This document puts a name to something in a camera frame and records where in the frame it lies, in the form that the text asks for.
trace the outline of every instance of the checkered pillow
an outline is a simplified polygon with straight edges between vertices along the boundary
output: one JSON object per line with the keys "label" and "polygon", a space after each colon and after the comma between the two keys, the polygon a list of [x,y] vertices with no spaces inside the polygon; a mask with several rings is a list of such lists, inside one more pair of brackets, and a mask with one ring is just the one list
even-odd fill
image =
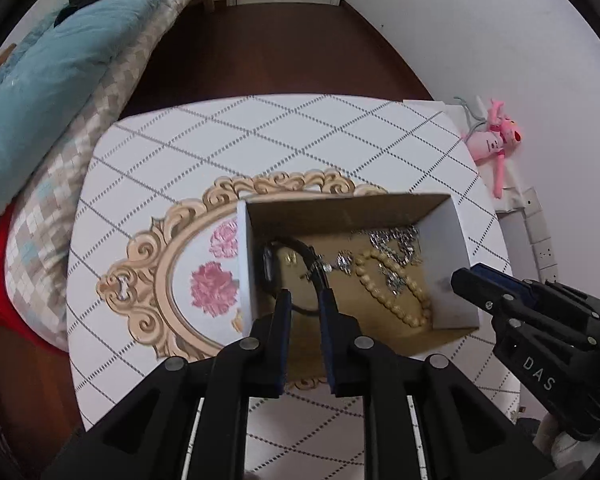
{"label": "checkered pillow", "polygon": [[155,45],[189,1],[160,4],[137,40],[111,63],[18,197],[4,263],[7,294],[27,325],[62,350],[68,350],[69,243],[93,149],[131,97]]}

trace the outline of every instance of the electrical outlet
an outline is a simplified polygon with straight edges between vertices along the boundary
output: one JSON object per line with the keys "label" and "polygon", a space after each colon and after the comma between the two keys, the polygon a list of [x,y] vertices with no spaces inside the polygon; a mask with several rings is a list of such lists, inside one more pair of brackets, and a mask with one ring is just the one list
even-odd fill
{"label": "electrical outlet", "polygon": [[525,216],[529,217],[535,215],[537,212],[542,211],[542,206],[536,195],[536,190],[532,187],[527,189],[522,194],[522,199],[525,201]]}
{"label": "electrical outlet", "polygon": [[526,232],[529,235],[529,241],[533,244],[537,244],[551,236],[542,211],[538,211],[535,215],[528,216],[525,219],[525,224]]}
{"label": "electrical outlet", "polygon": [[544,283],[546,280],[550,282],[558,281],[558,266],[552,265],[551,267],[545,267],[542,270],[538,271],[540,274],[540,281]]}
{"label": "electrical outlet", "polygon": [[554,248],[551,246],[551,238],[547,238],[547,240],[543,240],[537,244],[532,244],[531,248],[534,250],[534,255],[536,256],[538,270],[542,270],[556,264]]}

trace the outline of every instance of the black cord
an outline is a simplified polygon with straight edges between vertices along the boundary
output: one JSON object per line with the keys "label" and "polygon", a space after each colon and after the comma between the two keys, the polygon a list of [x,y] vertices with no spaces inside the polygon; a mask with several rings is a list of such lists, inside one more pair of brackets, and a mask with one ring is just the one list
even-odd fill
{"label": "black cord", "polygon": [[[278,296],[282,289],[282,273],[280,271],[280,261],[278,259],[278,250],[286,247],[298,253],[302,258],[306,268],[309,280],[312,282],[315,293],[318,295],[320,291],[329,288],[327,273],[322,268],[322,260],[315,253],[313,247],[302,243],[300,240],[292,237],[277,237],[267,242],[262,248],[262,288],[273,298]],[[303,316],[317,317],[320,315],[319,310],[308,310],[292,304],[292,310]]]}

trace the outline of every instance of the open box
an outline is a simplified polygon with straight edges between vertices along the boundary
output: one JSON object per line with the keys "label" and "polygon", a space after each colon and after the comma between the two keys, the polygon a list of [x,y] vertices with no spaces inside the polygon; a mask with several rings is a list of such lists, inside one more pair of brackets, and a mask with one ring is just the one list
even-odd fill
{"label": "open box", "polygon": [[[316,194],[288,200],[254,196],[238,203],[238,266],[243,334],[251,330],[253,319],[272,311],[273,298],[256,286],[258,248],[272,237],[286,235],[314,246],[324,261],[335,260],[338,250],[354,254],[370,249],[368,235],[361,230],[401,227],[414,224],[419,230],[419,266],[408,266],[410,275],[429,293],[432,324],[411,328],[383,308],[360,284],[358,277],[334,270],[328,274],[338,309],[358,319],[363,334],[378,339],[402,355],[414,355],[449,343],[480,327],[481,312],[456,296],[451,274],[469,267],[461,223],[448,194],[378,194],[336,196]],[[317,308],[314,288],[300,276],[306,272],[302,261],[297,267],[283,268],[283,284],[295,304]],[[398,298],[405,310],[419,308],[409,293]],[[317,317],[294,312],[288,356],[288,379],[297,381],[324,375],[320,354],[320,327]]]}

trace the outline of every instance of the plush toy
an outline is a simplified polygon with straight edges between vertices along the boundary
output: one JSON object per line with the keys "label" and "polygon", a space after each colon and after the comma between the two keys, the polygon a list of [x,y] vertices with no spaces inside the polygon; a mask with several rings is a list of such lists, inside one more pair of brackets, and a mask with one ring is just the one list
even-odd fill
{"label": "plush toy", "polygon": [[492,156],[496,157],[493,179],[493,195],[496,198],[502,198],[504,159],[522,141],[518,124],[502,113],[503,106],[503,101],[492,99],[487,118],[482,123],[486,124],[486,131],[477,131],[472,128],[472,131],[464,138],[469,153],[476,163],[483,162]]}

